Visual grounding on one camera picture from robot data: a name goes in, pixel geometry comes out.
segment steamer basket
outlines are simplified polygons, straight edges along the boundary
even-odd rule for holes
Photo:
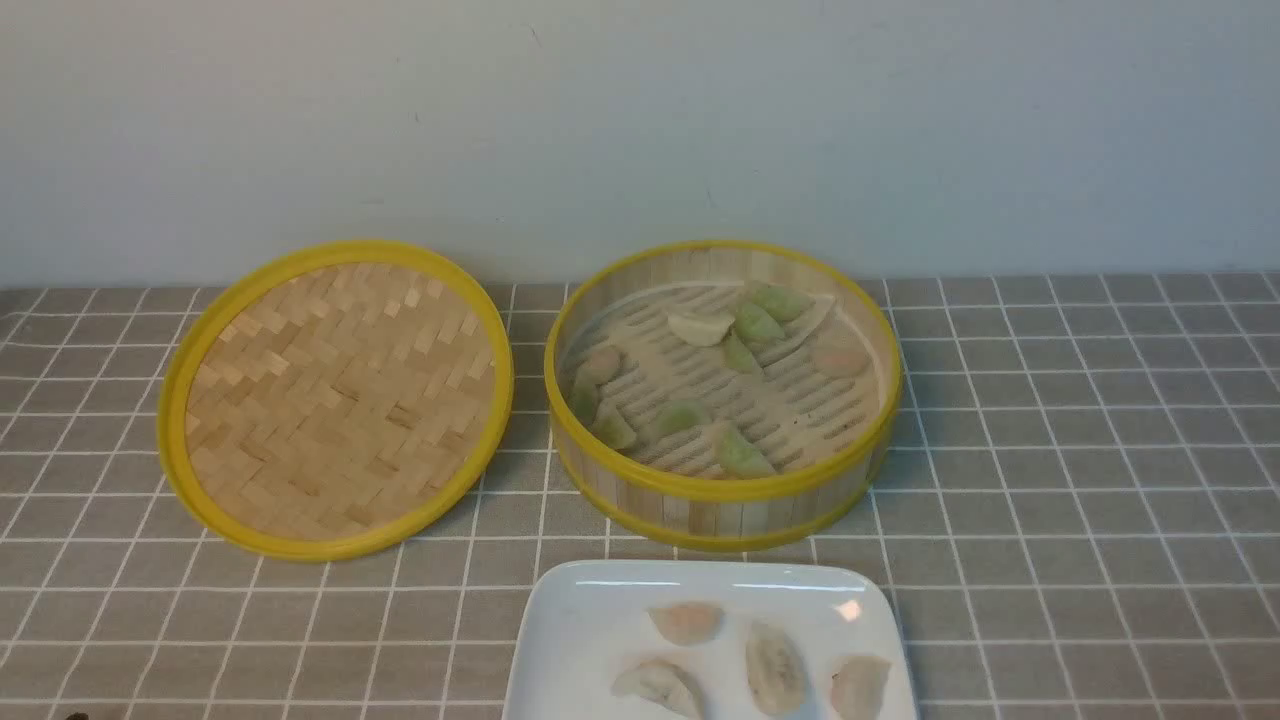
[[[453,263],[393,242],[311,247],[192,327],[165,378],[160,457],[227,539],[353,557],[419,532],[475,483],[513,378],[498,309]]]
[[[722,364],[713,372],[718,355],[682,360],[718,350],[689,348],[666,329],[668,307],[728,307],[746,281],[818,297],[814,310],[786,324],[788,340],[780,346],[787,347],[758,354],[765,380],[754,384]],[[856,382],[813,372],[804,341],[829,332],[851,333],[869,352],[872,366]],[[609,450],[573,416],[562,389],[568,370],[604,343],[621,347],[626,361],[602,393],[632,424],[644,425],[666,398],[692,384],[694,395],[718,418],[737,423],[781,474],[724,478],[699,429],[641,447],[632,457]],[[726,552],[794,542],[845,515],[879,469],[902,389],[893,332],[861,288],[803,254],[736,241],[658,247],[588,281],[552,327],[544,374],[556,448],[593,505],[649,538]],[[852,400],[827,400],[842,392]],[[771,419],[769,413],[791,415]]]

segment dumpling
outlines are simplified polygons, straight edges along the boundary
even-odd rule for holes
[[[893,665],[874,655],[851,655],[831,676],[831,706],[842,720],[876,720]]]
[[[751,623],[746,635],[746,685],[760,712],[782,717],[809,694],[804,664],[791,638],[778,628]]]
[[[733,324],[733,315],[728,313],[716,313],[714,315],[694,315],[691,313],[671,313],[667,315],[667,327],[672,334],[689,345],[696,347],[712,347],[721,340]]]
[[[595,420],[595,410],[600,405],[600,389],[579,374],[573,388],[568,391],[568,409],[579,423],[590,425]]]
[[[613,680],[612,692],[618,697],[634,694],[690,720],[703,720],[698,683],[666,660],[646,660],[622,673]]]
[[[746,297],[780,323],[790,323],[813,307],[813,297],[776,284],[753,284],[748,288]]]
[[[613,379],[622,368],[622,351],[612,345],[603,345],[591,351],[577,368],[579,380],[603,386]]]
[[[755,361],[755,355],[739,340],[737,333],[728,333],[721,350],[724,352],[724,366],[730,370],[742,373],[744,375],[759,375],[764,373],[760,369],[760,364]]]
[[[716,441],[716,461],[735,478],[764,478],[777,475],[769,459],[751,445],[732,423],[724,423]]]
[[[733,314],[733,331],[742,342],[755,346],[765,346],[787,336],[782,332],[782,325],[754,302],[737,306],[737,313]]]
[[[627,450],[636,443],[636,432],[612,402],[600,404],[591,423],[591,434],[609,450]]]
[[[809,359],[814,369],[828,378],[852,378],[867,370],[872,356],[858,345],[818,345]]]
[[[680,602],[649,609],[658,634],[678,646],[704,643],[716,635],[724,611],[709,602]]]
[[[648,438],[650,442],[659,441],[667,436],[698,425],[705,425],[710,421],[712,414],[701,402],[696,400],[676,400],[658,411],[658,416],[649,424]]]

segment gray wall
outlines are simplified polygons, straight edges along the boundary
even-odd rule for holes
[[[575,278],[1280,265],[1277,0],[46,0],[0,24],[0,284],[384,236]]]

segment white plate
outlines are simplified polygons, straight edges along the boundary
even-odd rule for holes
[[[719,603],[726,621],[708,643],[673,646],[646,610],[691,600]],[[503,719],[678,720],[657,705],[609,693],[618,673],[655,656],[699,680],[707,720],[764,719],[748,692],[742,659],[748,623],[756,618],[783,628],[805,661],[810,698],[792,720],[838,720],[828,702],[831,675],[850,653],[893,664],[879,720],[916,720],[893,614],[867,578],[809,565],[660,560],[589,560],[543,575],[520,625]]]

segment bamboo steamer lid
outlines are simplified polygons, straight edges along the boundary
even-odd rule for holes
[[[325,245],[248,275],[192,327],[165,377],[160,456],[228,541],[352,557],[457,503],[498,447],[513,383],[502,316],[457,265]]]

